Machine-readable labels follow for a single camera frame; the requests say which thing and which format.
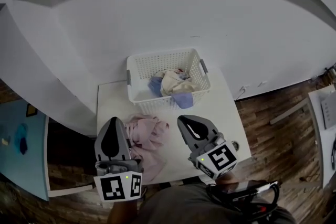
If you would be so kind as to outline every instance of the pink cloth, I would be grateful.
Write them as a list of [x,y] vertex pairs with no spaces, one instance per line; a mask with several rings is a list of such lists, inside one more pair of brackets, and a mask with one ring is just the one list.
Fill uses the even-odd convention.
[[169,124],[155,116],[138,114],[125,127],[131,140],[131,157],[143,160],[143,183],[149,183],[165,165],[156,150],[164,144]]

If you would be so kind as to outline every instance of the clothing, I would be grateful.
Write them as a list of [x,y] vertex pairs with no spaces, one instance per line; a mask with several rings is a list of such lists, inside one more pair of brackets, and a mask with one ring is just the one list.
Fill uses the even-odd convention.
[[[142,204],[132,224],[244,223],[240,213],[213,203],[205,188],[205,184],[166,188]],[[273,211],[272,215],[274,224],[296,223],[292,215],[281,207]]]
[[149,88],[158,97],[169,96],[181,109],[193,106],[194,91],[199,91],[199,85],[192,82],[188,73],[180,69],[157,72],[150,80]]
[[162,170],[165,160],[155,151],[167,139],[169,124],[151,115],[135,115],[125,124],[131,141],[132,159],[143,160],[143,184],[148,184]]

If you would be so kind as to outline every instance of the white laundry basket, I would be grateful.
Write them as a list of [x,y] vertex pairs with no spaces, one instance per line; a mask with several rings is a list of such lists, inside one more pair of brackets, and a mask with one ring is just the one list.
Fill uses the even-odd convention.
[[179,49],[128,57],[129,100],[140,107],[144,114],[151,114],[164,109],[180,109],[171,96],[157,97],[148,87],[151,77],[157,72],[174,68],[188,72],[192,82],[200,86],[200,91],[192,92],[194,105],[197,105],[203,95],[211,89],[211,84],[205,63],[195,49]]

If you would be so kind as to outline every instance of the blue table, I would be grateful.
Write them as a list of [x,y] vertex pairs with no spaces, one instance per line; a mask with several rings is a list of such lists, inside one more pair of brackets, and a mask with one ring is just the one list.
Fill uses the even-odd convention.
[[[88,185],[50,190],[47,162],[49,117],[40,111],[27,117],[27,106],[25,100],[0,104],[0,173],[43,200],[92,189],[92,185]],[[27,128],[27,151],[24,155],[14,144],[15,133],[21,124]],[[4,145],[1,139],[8,136],[9,144]]]

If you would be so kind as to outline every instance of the wall outlet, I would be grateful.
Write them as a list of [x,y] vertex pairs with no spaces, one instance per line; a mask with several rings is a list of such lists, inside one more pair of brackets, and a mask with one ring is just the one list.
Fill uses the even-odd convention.
[[262,82],[258,85],[258,87],[264,86],[266,83],[267,83],[267,80],[262,81]]

